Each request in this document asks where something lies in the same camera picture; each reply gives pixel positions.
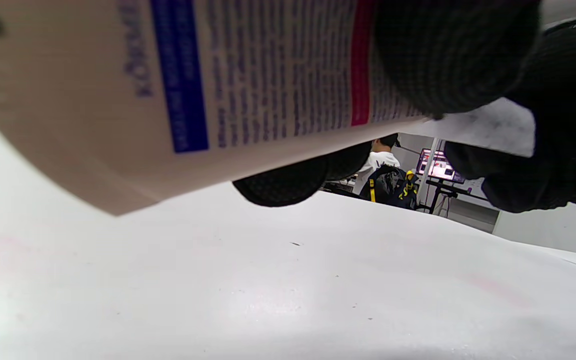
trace black backpack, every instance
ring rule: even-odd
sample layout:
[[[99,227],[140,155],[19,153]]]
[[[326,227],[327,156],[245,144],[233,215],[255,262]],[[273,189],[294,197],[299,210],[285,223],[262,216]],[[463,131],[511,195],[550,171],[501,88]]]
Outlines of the black backpack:
[[[409,210],[417,209],[418,177],[412,172],[382,165],[370,174],[359,196],[362,199]]]

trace computer screen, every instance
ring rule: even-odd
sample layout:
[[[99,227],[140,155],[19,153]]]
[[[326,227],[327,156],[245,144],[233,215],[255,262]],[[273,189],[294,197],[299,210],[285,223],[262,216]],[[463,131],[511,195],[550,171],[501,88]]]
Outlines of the computer screen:
[[[422,176],[426,172],[428,168],[428,158],[430,158],[430,149],[424,148],[419,155],[419,162],[416,164],[416,173],[418,175]],[[443,151],[435,151],[432,162],[434,162],[434,166],[432,166],[428,174],[431,178],[448,180],[449,182],[459,184],[463,184],[466,181],[461,174],[455,171],[450,162],[448,162]]]

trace black glove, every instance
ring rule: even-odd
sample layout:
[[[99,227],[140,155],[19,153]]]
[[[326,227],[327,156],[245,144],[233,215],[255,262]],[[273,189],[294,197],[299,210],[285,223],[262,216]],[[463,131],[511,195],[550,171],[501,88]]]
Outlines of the black glove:
[[[507,98],[535,117],[535,150],[524,158],[447,143],[445,154],[495,207],[519,213],[576,203],[576,20],[547,30],[526,75]]]
[[[466,112],[517,82],[539,32],[539,4],[380,0],[375,41],[390,80],[412,105],[432,115]],[[356,173],[369,152],[370,143],[357,145],[233,183],[252,203],[284,207],[312,196],[324,180]]]

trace white table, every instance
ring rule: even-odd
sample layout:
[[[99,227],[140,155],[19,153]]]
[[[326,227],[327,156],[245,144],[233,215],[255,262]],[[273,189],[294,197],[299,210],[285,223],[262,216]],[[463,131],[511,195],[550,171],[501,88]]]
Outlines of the white table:
[[[322,192],[113,218],[0,141],[0,360],[55,359],[571,360],[576,265]]]

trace white shirt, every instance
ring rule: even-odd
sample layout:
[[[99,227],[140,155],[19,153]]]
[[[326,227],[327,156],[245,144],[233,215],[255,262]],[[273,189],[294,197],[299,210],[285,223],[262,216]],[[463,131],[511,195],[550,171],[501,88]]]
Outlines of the white shirt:
[[[390,151],[381,152],[370,152],[368,155],[368,160],[366,164],[361,167],[361,170],[357,171],[357,180],[354,182],[354,187],[352,187],[352,192],[359,195],[370,175],[372,175],[375,170],[379,169],[382,165],[386,164],[391,167],[402,167],[400,161],[397,160],[395,155]]]

